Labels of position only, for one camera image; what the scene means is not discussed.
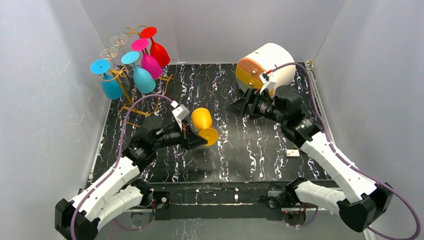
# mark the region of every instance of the pink wine glass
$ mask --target pink wine glass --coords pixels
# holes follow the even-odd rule
[[[147,45],[149,45],[149,41],[147,39],[140,38],[131,44],[131,48],[134,51],[142,51],[143,58],[141,59],[141,67],[149,72],[153,79],[157,79],[162,75],[162,68],[156,58],[150,56],[144,51]]]

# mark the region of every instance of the black table surface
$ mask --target black table surface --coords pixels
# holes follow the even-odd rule
[[[289,181],[299,176],[330,179],[309,155],[301,152],[300,157],[286,157],[286,150],[294,149],[294,144],[284,137],[275,122],[264,118],[248,120],[225,111],[226,106],[243,94],[236,81],[235,69],[235,64],[170,65],[164,68],[165,74],[174,75],[165,95],[184,104],[191,112],[196,108],[207,108],[219,139],[212,146],[202,146],[185,154],[178,145],[158,149],[158,156],[140,178],[152,183]],[[163,94],[166,82],[156,82],[157,87],[153,92]],[[299,70],[291,85],[301,94],[303,109],[315,116],[309,84]],[[132,91],[130,95],[134,93],[137,98],[141,96],[138,91]],[[93,182],[117,159],[121,134],[118,113],[126,103],[122,96],[110,105],[94,166]],[[157,100],[151,98],[138,108],[152,112],[156,104]],[[171,110],[167,102],[160,101],[156,114],[163,117],[164,123],[170,123]],[[131,121],[138,125],[145,118],[135,113],[131,116]],[[127,125],[124,147],[138,129]]]

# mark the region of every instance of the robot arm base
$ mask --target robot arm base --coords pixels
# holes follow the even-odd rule
[[[302,202],[327,209],[339,215],[350,229],[361,233],[386,212],[392,196],[388,189],[376,186],[370,195],[364,193],[362,200],[350,203],[342,191],[318,186],[299,177],[285,187],[283,199],[290,205]]]
[[[71,218],[75,212],[73,201],[60,200],[54,208],[54,228],[65,239],[71,239]],[[99,230],[99,218],[89,221],[83,213],[78,212],[75,220],[75,235],[78,240],[94,240]]]

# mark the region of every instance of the gray wall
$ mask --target gray wall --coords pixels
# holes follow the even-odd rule
[[[313,68],[337,146],[402,193],[421,219],[423,56],[422,0],[347,0]],[[374,227],[408,237],[415,222],[394,199]]]
[[[81,2],[105,45],[125,27],[144,24],[158,28],[154,39],[174,63],[237,63],[269,42],[296,61],[313,60],[345,0]]]
[[[104,45],[79,0],[1,1],[0,44],[1,239],[63,239],[55,204],[84,187],[109,105]]]

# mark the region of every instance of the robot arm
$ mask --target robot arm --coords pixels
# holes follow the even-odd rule
[[[55,229],[71,240],[71,218],[82,203],[75,219],[75,236],[78,240],[93,240],[98,231],[124,211],[151,203],[153,189],[141,180],[133,181],[157,156],[156,149],[180,144],[185,150],[206,145],[185,120],[189,111],[182,105],[173,111],[176,122],[163,126],[159,116],[147,117],[138,134],[122,151],[117,165],[113,165],[97,181],[70,201],[60,200],[55,207]]]
[[[273,99],[267,92],[248,89],[227,109],[240,117],[265,117],[280,123],[285,137],[318,162],[342,190],[318,186],[299,177],[285,187],[280,200],[292,206],[311,203],[325,208],[338,214],[352,230],[362,232],[386,211],[392,193],[351,169],[353,162],[327,142],[322,126],[302,112],[301,103],[297,91],[284,85],[276,89]],[[337,154],[351,166],[340,161]]]

